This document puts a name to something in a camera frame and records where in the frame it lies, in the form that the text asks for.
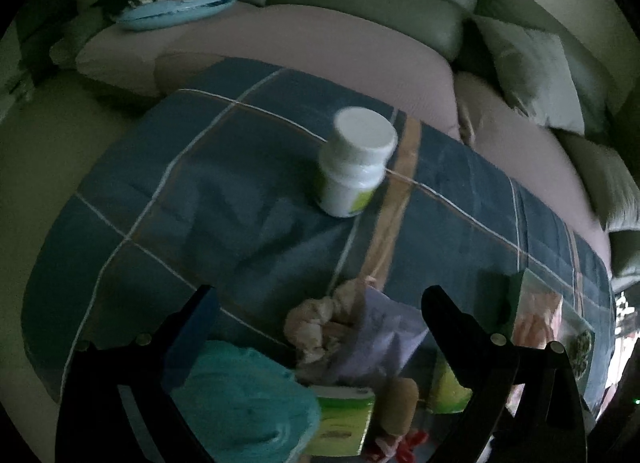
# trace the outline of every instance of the white bottle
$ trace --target white bottle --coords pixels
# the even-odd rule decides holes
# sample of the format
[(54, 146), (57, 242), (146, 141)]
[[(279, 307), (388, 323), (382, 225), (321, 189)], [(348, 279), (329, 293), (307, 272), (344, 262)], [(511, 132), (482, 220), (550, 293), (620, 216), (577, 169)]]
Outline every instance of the white bottle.
[(359, 214), (385, 177), (398, 134), (382, 115), (367, 108), (344, 108), (318, 158), (316, 201), (327, 214)]

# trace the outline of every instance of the floor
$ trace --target floor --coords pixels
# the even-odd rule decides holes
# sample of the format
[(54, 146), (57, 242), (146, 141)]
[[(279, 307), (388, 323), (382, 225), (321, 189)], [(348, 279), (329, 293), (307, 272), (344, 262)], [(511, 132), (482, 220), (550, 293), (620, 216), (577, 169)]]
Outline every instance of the floor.
[(101, 104), (80, 81), (61, 72), (0, 126), (0, 401), (43, 463), (54, 460), (58, 407), (24, 354), (22, 294), (66, 200), (138, 116)]

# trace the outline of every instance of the teal bag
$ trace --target teal bag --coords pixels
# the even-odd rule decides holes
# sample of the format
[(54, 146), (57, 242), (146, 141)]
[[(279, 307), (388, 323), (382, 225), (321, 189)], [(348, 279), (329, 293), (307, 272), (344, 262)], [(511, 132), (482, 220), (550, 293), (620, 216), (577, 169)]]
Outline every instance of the teal bag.
[(218, 463), (297, 461), (320, 424), (315, 394), (292, 371), (221, 341), (205, 343), (171, 398)]

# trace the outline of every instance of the brown cylindrical object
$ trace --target brown cylindrical object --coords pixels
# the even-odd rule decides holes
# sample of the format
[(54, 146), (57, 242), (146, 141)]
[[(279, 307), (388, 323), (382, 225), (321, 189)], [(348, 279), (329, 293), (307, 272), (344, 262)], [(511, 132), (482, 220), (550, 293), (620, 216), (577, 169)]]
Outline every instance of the brown cylindrical object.
[(411, 378), (394, 378), (380, 399), (378, 422), (386, 433), (404, 436), (411, 428), (418, 404), (418, 385)]

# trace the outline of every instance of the white bottle cap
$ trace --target white bottle cap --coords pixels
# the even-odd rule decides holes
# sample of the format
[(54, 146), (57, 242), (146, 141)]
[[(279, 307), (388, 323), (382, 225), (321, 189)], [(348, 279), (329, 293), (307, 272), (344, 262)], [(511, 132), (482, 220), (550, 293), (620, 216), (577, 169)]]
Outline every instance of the white bottle cap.
[(398, 144), (398, 133), (381, 114), (367, 108), (343, 108), (335, 116), (332, 154), (345, 162), (386, 164)]

